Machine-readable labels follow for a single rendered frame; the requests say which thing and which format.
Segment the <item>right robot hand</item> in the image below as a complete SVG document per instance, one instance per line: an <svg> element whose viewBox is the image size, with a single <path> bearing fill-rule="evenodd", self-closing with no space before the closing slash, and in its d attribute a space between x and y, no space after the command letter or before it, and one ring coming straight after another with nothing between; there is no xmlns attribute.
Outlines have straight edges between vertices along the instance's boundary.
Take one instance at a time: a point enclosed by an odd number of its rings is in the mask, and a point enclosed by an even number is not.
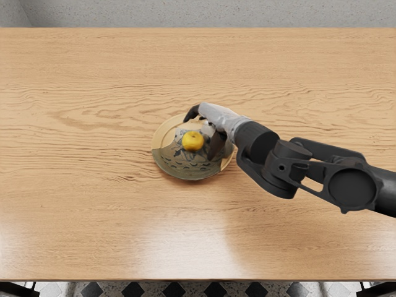
<svg viewBox="0 0 396 297"><path fill-rule="evenodd" d="M234 145L236 143L235 137L238 128L252 122L250 118L241 116L229 108L207 102L202 102L191 107L185 115L183 122L186 123L190 119L195 119L197 116L200 119L206 119L215 129L207 154L208 160L212 160L228 140Z"/></svg>

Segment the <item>yellow round fruit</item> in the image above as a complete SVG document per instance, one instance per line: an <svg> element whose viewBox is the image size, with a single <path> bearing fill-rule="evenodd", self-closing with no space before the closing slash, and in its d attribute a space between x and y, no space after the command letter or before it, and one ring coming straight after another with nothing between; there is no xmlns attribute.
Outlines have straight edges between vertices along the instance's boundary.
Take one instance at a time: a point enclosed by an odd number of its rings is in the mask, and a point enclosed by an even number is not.
<svg viewBox="0 0 396 297"><path fill-rule="evenodd" d="M200 150L205 143L205 139L200 132L188 131L182 137L182 146L189 152Z"/></svg>

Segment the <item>patterned ceramic plate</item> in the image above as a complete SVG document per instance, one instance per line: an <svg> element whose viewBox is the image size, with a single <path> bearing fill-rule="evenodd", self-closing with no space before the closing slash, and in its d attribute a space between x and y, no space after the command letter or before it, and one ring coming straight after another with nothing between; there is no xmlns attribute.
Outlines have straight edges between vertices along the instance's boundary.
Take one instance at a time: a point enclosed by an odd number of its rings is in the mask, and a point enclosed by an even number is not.
<svg viewBox="0 0 396 297"><path fill-rule="evenodd" d="M165 120L154 132L152 156L161 170L178 179L197 181L223 171L233 158L234 145L228 140L222 150L212 159L207 152L214 128L206 120L192 119L184 122L179 114ZM200 150L190 152L182 145L183 136L190 132L200 133L204 144Z"/></svg>

